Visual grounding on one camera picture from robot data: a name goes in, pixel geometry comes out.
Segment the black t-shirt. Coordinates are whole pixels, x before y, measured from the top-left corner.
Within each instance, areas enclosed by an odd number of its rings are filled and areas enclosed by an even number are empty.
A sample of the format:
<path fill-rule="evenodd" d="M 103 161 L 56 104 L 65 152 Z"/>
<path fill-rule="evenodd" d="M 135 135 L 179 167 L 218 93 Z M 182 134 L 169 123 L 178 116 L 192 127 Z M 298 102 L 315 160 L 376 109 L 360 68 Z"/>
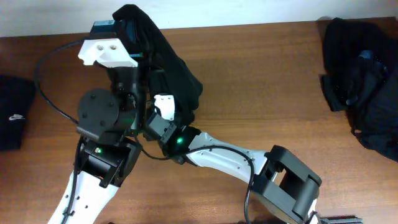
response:
<path fill-rule="evenodd" d="M 142 27 L 154 50 L 165 62 L 165 82 L 177 100 L 181 111 L 181 124 L 189 125 L 194 119 L 194 111 L 199 107 L 199 97 L 203 84 L 192 74 L 186 63 L 175 53 L 163 33 L 152 19 L 137 5 L 126 4 L 113 13 L 115 20 L 134 20 Z"/>

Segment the black clothes pile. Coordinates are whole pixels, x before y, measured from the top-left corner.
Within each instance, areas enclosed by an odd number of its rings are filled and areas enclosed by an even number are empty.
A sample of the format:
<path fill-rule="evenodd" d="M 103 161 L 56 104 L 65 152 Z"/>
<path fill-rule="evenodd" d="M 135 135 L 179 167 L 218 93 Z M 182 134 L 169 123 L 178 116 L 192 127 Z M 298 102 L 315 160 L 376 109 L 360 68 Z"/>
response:
<path fill-rule="evenodd" d="M 397 36 L 375 23 L 334 18 L 323 38 L 321 77 L 333 112 L 345 111 L 366 149 L 397 160 Z"/>

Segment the folded black Nike garment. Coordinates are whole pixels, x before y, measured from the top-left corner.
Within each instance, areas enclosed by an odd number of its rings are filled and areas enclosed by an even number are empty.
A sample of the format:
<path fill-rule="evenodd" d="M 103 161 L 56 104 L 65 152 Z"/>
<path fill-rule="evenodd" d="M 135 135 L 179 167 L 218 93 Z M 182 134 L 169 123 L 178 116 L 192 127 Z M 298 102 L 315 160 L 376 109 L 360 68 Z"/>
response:
<path fill-rule="evenodd" d="M 20 148 L 34 96 L 32 80 L 1 75 L 1 151 Z"/>

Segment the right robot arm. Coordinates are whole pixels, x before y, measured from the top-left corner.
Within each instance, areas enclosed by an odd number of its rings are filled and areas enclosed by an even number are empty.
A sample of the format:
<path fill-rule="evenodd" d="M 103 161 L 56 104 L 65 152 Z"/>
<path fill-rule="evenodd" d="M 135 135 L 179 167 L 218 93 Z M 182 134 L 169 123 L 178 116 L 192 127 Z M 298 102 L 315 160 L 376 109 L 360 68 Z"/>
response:
<path fill-rule="evenodd" d="M 249 199 L 256 197 L 282 223 L 362 223 L 354 215 L 321 217 L 316 204 L 321 178 L 288 149 L 250 150 L 219 141 L 191 126 L 181 126 L 169 113 L 153 107 L 146 111 L 145 128 L 155 139 L 164 160 L 218 170 L 245 182 L 244 217 Z"/>

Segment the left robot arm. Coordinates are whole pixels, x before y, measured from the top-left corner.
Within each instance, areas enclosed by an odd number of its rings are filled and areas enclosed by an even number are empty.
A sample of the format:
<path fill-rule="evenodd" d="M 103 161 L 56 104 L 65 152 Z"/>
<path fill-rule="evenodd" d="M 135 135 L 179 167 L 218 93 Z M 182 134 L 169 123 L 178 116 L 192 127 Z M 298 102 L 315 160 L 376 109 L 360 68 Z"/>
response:
<path fill-rule="evenodd" d="M 73 171 L 50 223 L 94 223 L 137 162 L 147 103 L 133 21 L 97 21 L 79 42 L 84 65 L 106 69 L 110 89 L 87 91 L 78 104 L 80 135 Z"/>

